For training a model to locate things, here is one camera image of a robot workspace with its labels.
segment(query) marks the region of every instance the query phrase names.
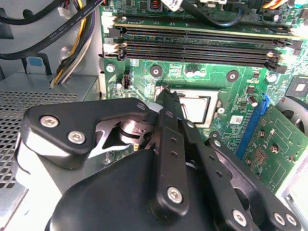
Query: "chip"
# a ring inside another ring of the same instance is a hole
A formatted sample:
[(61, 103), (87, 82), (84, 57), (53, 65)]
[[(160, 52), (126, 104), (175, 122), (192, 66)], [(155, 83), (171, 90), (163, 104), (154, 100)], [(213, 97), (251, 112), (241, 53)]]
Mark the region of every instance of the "chip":
[(146, 10), (147, 9), (147, 4), (145, 1), (141, 1), (140, 4), (139, 4), (139, 8), (140, 10)]

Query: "white sticker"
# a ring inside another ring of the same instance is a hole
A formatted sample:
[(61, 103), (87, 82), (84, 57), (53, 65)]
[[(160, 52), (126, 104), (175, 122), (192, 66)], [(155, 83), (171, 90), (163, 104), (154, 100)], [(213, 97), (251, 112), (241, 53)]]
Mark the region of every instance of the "white sticker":
[(162, 2), (172, 11), (177, 11), (183, 0), (162, 0)]
[(243, 121), (243, 118), (244, 116), (242, 115), (233, 115), (231, 116), (231, 119), (230, 119), (230, 124), (241, 124), (242, 121)]

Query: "silver screw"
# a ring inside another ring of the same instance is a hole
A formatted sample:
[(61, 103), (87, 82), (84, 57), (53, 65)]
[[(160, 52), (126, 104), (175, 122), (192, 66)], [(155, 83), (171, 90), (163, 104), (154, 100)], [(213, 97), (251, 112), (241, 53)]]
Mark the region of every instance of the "silver screw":
[(112, 64), (108, 64), (106, 66), (106, 71), (108, 71), (109, 73), (113, 73), (116, 70), (115, 66)]
[(57, 118), (55, 118), (51, 115), (43, 116), (40, 119), (40, 123), (41, 123), (41, 125), (43, 125), (44, 127), (47, 127), (47, 128), (54, 128), (54, 127), (59, 125), (59, 121), (57, 120)]
[(279, 224), (285, 226), (285, 221), (279, 213), (274, 213), (274, 217)]
[(218, 147), (221, 147), (221, 143), (219, 141), (214, 141), (214, 144)]
[(239, 210), (233, 210), (232, 211), (234, 220), (239, 223), (241, 226), (246, 227), (247, 226), (247, 220), (243, 213), (241, 213)]
[(173, 118), (173, 114), (170, 111), (166, 111), (166, 115), (169, 116), (170, 118)]
[(142, 103), (137, 103), (137, 107), (143, 111), (145, 110), (145, 106)]
[(296, 222), (296, 220), (294, 219), (294, 217), (292, 217), (290, 214), (286, 214), (286, 217), (287, 217), (288, 221), (289, 221), (292, 225), (297, 226), (297, 222)]
[(181, 192), (176, 187), (169, 187), (167, 189), (167, 194), (168, 198), (176, 204), (180, 204), (183, 200)]
[(191, 127), (191, 128), (194, 128), (194, 125), (193, 125), (193, 123), (192, 123), (191, 121), (187, 121), (187, 125), (188, 125), (189, 127)]
[(74, 144), (83, 144), (86, 141), (86, 136), (80, 131), (71, 131), (67, 138)]

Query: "silver metal plate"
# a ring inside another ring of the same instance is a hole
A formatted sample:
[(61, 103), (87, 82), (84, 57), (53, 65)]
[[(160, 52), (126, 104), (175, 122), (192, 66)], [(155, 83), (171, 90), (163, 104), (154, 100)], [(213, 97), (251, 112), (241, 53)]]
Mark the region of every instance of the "silver metal plate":
[(0, 229), (5, 227), (27, 189), (14, 178), (13, 154), (23, 114), (40, 104), (98, 99), (95, 77), (73, 77), (65, 86), (49, 88), (44, 75), (15, 74), (0, 82)]

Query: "computer motherboard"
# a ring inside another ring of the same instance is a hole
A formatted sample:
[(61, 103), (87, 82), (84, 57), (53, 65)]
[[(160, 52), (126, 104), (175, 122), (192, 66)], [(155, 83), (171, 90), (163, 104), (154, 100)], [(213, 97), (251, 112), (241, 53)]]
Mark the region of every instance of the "computer motherboard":
[(245, 15), (214, 29), (160, 0), (104, 2), (106, 98), (154, 102), (163, 88), (176, 90), (204, 139), (221, 139), (276, 192), (308, 152), (304, 126), (275, 108), (285, 95), (308, 103), (308, 2), (276, 9), (264, 9), (267, 0), (190, 2), (217, 21), (234, 18), (239, 6)]

